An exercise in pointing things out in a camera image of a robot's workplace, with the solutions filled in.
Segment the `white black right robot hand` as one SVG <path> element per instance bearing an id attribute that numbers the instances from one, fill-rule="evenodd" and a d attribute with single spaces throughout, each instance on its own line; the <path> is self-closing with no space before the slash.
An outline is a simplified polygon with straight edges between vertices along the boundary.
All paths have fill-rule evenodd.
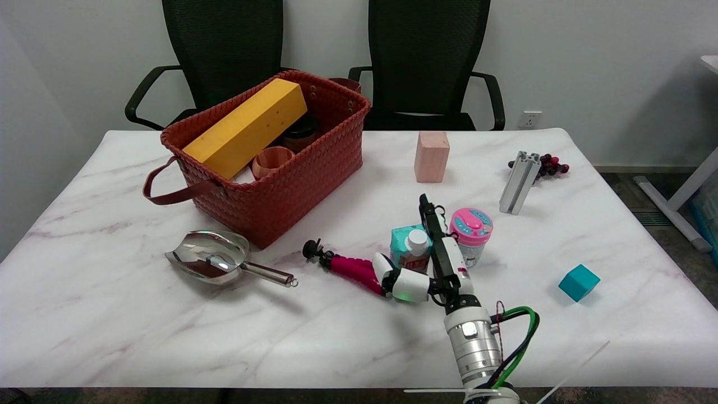
<path id="1" fill-rule="evenodd" d="M 372 268 L 384 292 L 398 301 L 433 301 L 451 314 L 464 307 L 479 307 L 464 258 L 454 236 L 449 233 L 445 210 L 426 194 L 420 195 L 421 224 L 432 243 L 429 255 L 434 275 L 399 268 L 382 253 L 375 253 Z"/>

